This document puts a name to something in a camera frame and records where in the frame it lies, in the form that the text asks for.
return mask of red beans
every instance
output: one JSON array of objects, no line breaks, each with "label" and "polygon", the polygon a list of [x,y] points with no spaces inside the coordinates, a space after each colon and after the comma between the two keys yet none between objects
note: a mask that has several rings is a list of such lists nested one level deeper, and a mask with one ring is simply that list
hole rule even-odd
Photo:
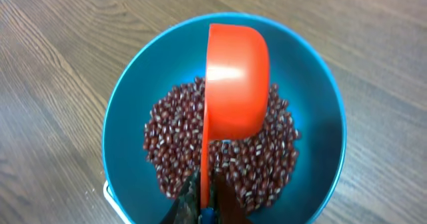
[{"label": "red beans", "polygon": [[[168,198],[177,197],[182,183],[200,165],[204,83],[204,78],[196,77],[194,83],[172,87],[153,106],[144,125],[146,160],[154,165],[159,188]],[[248,214],[273,205],[289,183],[299,155],[294,141],[301,133],[278,89],[277,84],[270,87],[269,109],[258,134],[209,144],[210,174],[224,175]]]}]

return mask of table surface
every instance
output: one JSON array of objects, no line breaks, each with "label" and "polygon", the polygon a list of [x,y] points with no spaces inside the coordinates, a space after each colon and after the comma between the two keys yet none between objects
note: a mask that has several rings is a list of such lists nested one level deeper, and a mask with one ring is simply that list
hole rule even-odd
[{"label": "table surface", "polygon": [[338,82],[346,160],[317,223],[425,223],[427,0],[0,0],[0,223],[120,223],[102,195],[111,91],[158,33],[218,11],[287,25]]}]

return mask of measuring cup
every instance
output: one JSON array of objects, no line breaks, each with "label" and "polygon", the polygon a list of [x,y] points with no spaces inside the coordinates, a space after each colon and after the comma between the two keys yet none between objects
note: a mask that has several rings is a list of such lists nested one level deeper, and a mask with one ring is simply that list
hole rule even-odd
[{"label": "measuring cup", "polygon": [[211,24],[206,59],[201,209],[209,202],[209,142],[244,139],[261,129],[270,77],[266,42],[251,27]]}]

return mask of plastic scoop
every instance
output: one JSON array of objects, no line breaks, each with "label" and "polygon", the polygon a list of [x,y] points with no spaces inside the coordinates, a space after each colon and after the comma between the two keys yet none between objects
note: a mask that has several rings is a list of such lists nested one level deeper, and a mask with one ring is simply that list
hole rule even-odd
[{"label": "plastic scoop", "polygon": [[270,77],[266,42],[250,27],[211,24],[206,59],[201,209],[209,202],[209,142],[244,139],[261,129]]}]

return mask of blue bowl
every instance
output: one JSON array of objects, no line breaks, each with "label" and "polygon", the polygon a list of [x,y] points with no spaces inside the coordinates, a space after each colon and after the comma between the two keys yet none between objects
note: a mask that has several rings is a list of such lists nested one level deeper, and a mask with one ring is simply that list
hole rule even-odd
[{"label": "blue bowl", "polygon": [[113,198],[132,223],[159,223],[171,207],[145,162],[143,126],[152,105],[178,83],[204,76],[210,23],[258,30],[268,45],[271,82],[289,100],[300,156],[291,181],[270,208],[250,215],[254,223],[309,223],[325,207],[338,182],[346,148],[340,92],[322,58],[283,25],[244,13],[216,13],[176,25],[150,41],[120,77],[103,126],[103,162]]}]

